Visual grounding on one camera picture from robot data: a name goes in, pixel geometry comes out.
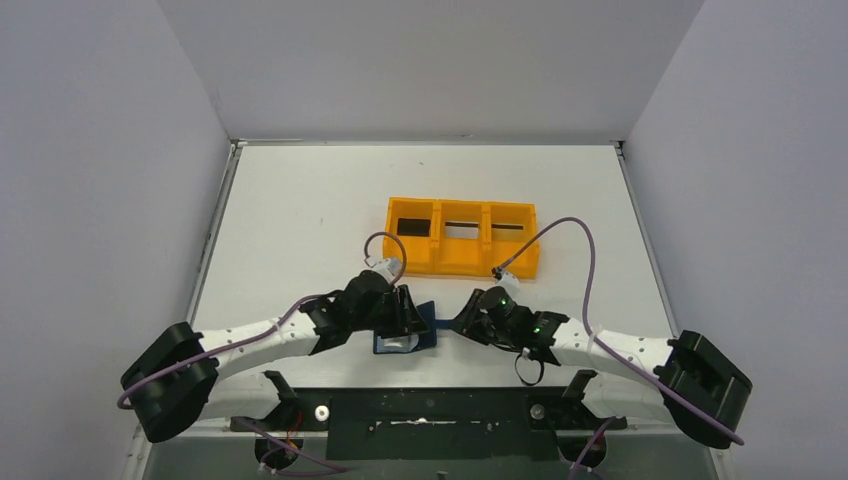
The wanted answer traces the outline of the blue leather card holder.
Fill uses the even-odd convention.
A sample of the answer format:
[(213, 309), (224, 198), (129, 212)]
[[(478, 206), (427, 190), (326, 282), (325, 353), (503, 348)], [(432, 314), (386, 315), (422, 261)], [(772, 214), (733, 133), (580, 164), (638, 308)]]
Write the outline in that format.
[(409, 337), (385, 339), (373, 335), (374, 355), (406, 355), (435, 348), (438, 344), (438, 332), (450, 329), (450, 320), (439, 318), (436, 302), (429, 300), (416, 305), (416, 311), (427, 327), (423, 333), (414, 333)]

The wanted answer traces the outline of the orange three-compartment tray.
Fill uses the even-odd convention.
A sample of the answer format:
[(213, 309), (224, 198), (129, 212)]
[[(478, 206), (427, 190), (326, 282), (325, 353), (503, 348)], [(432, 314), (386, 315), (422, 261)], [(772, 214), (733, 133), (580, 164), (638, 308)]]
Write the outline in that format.
[(385, 238), (383, 255), (400, 259), (404, 247), (408, 274), (485, 277), (504, 262), (520, 279), (537, 274), (531, 203), (391, 197), (385, 230), (400, 241)]

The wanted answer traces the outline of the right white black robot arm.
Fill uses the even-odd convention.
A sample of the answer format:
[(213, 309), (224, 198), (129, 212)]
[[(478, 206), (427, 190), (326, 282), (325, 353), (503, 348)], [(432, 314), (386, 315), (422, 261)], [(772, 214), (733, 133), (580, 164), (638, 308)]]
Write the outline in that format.
[(520, 305), (500, 286), (475, 290), (448, 325), (477, 343), (575, 368), (562, 400), (564, 417), (575, 426), (643, 419), (673, 424), (714, 449), (744, 443), (737, 428), (752, 382), (697, 332), (657, 338), (594, 329)]

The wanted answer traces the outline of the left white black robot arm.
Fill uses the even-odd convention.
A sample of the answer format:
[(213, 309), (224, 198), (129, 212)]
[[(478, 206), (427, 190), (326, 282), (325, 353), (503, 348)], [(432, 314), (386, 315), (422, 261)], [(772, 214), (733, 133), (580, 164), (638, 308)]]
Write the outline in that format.
[(124, 372), (117, 406), (135, 413), (152, 443), (170, 440), (199, 420), (248, 417), (273, 427), (295, 416), (284, 378), (250, 370), (308, 357), (345, 344), (355, 332), (419, 344), (431, 332), (405, 285), (364, 270), (345, 288), (307, 295), (281, 316), (221, 330), (169, 326)]

